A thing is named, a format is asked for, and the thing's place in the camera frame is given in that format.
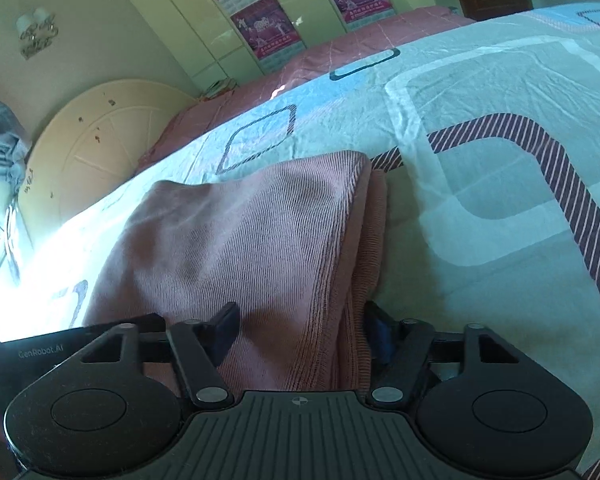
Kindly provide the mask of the cream round headboard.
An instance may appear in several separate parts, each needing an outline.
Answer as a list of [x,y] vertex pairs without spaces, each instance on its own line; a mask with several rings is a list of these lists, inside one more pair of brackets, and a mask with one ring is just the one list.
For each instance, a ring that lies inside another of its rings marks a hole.
[[64,106],[36,140],[18,194],[31,244],[132,178],[170,120],[195,102],[167,84],[120,79]]

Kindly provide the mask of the pink knit sweater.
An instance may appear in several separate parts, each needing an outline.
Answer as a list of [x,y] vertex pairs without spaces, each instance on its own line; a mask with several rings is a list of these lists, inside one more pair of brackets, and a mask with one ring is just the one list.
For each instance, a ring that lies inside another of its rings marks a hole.
[[385,174],[352,151],[221,183],[157,182],[126,220],[84,321],[207,321],[234,302],[240,332],[220,368],[234,393],[364,390],[363,310],[387,194]]

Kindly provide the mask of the grey blue curtain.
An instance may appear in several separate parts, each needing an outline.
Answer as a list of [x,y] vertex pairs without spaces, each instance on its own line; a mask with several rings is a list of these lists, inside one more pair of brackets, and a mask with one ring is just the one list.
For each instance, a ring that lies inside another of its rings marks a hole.
[[4,246],[9,272],[15,284],[20,282],[20,255],[17,240],[18,193],[26,180],[26,161],[30,144],[15,113],[0,100],[0,182],[9,186],[5,212]]

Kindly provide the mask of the double shade wall lamp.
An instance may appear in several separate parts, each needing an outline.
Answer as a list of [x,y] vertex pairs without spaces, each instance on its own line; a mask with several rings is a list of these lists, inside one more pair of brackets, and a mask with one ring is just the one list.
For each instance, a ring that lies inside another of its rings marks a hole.
[[57,37],[59,29],[55,23],[55,14],[42,6],[32,13],[23,14],[16,21],[19,37],[19,51],[28,60],[49,47]]

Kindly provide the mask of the lower left pink poster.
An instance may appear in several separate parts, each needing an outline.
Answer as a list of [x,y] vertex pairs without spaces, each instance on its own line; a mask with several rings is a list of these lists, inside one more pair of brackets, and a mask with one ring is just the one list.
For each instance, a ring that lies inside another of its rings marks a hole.
[[258,0],[230,18],[258,60],[301,41],[277,0]]

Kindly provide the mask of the patterned light blue bedsheet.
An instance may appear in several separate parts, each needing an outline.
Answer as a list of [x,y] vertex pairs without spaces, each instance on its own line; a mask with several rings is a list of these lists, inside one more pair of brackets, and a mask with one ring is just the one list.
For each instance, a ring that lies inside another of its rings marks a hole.
[[342,66],[247,110],[67,221],[0,288],[0,338],[82,325],[151,187],[359,152],[387,182],[378,283],[396,318],[488,326],[582,396],[600,479],[600,3],[496,18]]

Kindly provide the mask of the stack of books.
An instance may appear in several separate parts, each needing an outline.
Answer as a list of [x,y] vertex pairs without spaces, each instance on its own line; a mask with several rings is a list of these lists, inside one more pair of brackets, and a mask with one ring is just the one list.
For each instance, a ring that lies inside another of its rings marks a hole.
[[237,87],[237,81],[233,78],[225,78],[215,81],[208,89],[204,90],[201,95],[203,101],[216,99],[218,96],[227,92],[232,92]]

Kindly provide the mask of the pink checked bed cover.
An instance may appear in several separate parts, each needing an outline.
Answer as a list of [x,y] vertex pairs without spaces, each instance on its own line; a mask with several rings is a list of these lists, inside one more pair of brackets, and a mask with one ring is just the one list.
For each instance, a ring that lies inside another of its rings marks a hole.
[[139,174],[224,122],[337,68],[472,22],[444,6],[427,6],[383,18],[306,49],[275,73],[202,99],[179,112],[140,158],[135,171]]

